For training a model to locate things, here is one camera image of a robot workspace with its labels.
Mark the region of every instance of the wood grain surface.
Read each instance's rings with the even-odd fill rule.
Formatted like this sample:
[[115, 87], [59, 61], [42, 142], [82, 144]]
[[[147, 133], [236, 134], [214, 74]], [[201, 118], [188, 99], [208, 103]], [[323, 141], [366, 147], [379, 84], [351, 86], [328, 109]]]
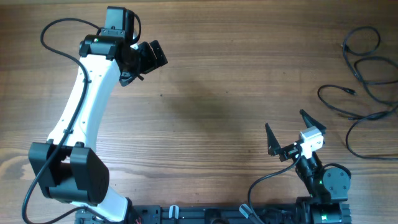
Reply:
[[[44, 4], [0, 8], [0, 223], [22, 223], [21, 205], [34, 178], [30, 144], [45, 142], [57, 123], [78, 67], [45, 50], [42, 28], [61, 17], [104, 24], [107, 4]], [[283, 169], [267, 155], [265, 122], [281, 145], [305, 129], [299, 109], [327, 126], [324, 164], [353, 173], [348, 203], [354, 223], [397, 223], [398, 163], [358, 159], [345, 148], [352, 121], [317, 98], [324, 84], [354, 88], [358, 96], [325, 90], [336, 106], [368, 114], [375, 103], [343, 60], [340, 44], [358, 26], [382, 35], [378, 55], [398, 59], [398, 2], [218, 1], [122, 3], [142, 21], [142, 41], [157, 39], [169, 63], [122, 88], [116, 85], [98, 133], [97, 153], [111, 185], [134, 205], [240, 205], [260, 176]], [[45, 41], [78, 56], [78, 44], [95, 30], [64, 22]], [[363, 33], [352, 46], [369, 48]], [[362, 65], [378, 80], [397, 75], [381, 62]], [[397, 99], [397, 86], [375, 91]], [[351, 136], [361, 154], [397, 155], [398, 117], [361, 124]], [[292, 203], [308, 192], [293, 170], [254, 189], [256, 203]], [[70, 205], [36, 189], [29, 217], [47, 221]], [[71, 223], [73, 216], [61, 223]]]

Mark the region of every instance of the wooden tabletop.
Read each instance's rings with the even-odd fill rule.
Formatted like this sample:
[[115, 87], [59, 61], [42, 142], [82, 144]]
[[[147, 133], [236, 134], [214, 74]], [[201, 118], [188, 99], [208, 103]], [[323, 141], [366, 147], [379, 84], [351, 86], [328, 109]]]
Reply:
[[[21, 205], [34, 178], [32, 142], [45, 142], [65, 107], [77, 65], [45, 50], [41, 30], [61, 17], [103, 26], [108, 4], [44, 4], [0, 8], [0, 223], [22, 223]], [[331, 103], [361, 114], [385, 110], [364, 92], [343, 60], [340, 44], [353, 28], [382, 36], [378, 55], [398, 59], [398, 3], [392, 1], [218, 1], [125, 3], [142, 21], [142, 41], [157, 39], [169, 63], [127, 87], [117, 84], [98, 133], [97, 154], [111, 186], [134, 205], [240, 205], [257, 178], [290, 162], [267, 154], [264, 124], [280, 144], [297, 140], [300, 109], [327, 128], [319, 152], [353, 173], [348, 203], [353, 223], [396, 223], [398, 162], [354, 157], [344, 139], [352, 121], [317, 98], [324, 84]], [[50, 46], [78, 57], [95, 30], [64, 22], [45, 36]], [[355, 38], [358, 48], [374, 37]], [[396, 76], [381, 62], [362, 66], [370, 79]], [[375, 89], [397, 99], [397, 86]], [[361, 154], [397, 155], [398, 119], [361, 124], [351, 136]], [[293, 203], [307, 196], [294, 170], [259, 184], [255, 203]], [[44, 222], [71, 205], [46, 199], [38, 187], [29, 217]], [[61, 223], [71, 223], [73, 216]]]

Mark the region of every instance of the wooden table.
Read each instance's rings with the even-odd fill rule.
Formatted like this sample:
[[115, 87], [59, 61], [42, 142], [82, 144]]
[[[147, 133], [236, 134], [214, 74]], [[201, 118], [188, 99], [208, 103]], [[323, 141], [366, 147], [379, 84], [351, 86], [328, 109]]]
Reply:
[[[61, 17], [104, 24], [108, 4], [2, 6], [0, 10], [0, 223], [21, 223], [21, 204], [34, 174], [32, 142], [45, 142], [76, 78], [77, 66], [45, 50], [42, 28]], [[305, 129], [299, 109], [327, 126], [324, 164], [353, 173], [348, 203], [354, 223], [396, 223], [398, 163], [358, 159], [345, 148], [352, 124], [317, 98], [324, 84], [354, 88], [353, 98], [327, 90], [336, 106], [368, 114], [386, 109], [365, 94], [343, 60], [340, 44], [351, 29], [379, 29], [379, 55], [398, 59], [398, 4], [387, 1], [141, 2], [119, 6], [142, 21], [142, 41], [159, 40], [169, 63], [122, 88], [116, 85], [98, 133], [97, 154], [111, 186], [135, 205], [240, 205], [260, 176], [287, 167], [267, 154], [264, 123], [281, 145]], [[78, 44], [95, 30], [64, 22], [45, 41], [78, 57]], [[356, 38], [369, 47], [369, 36]], [[368, 63], [370, 78], [397, 75]], [[397, 87], [376, 90], [397, 96]], [[362, 154], [397, 156], [396, 114], [360, 125], [351, 143]], [[291, 170], [259, 184], [256, 203], [292, 203], [307, 196]], [[44, 222], [71, 208], [36, 188], [29, 217]], [[61, 223], [71, 223], [73, 216]]]

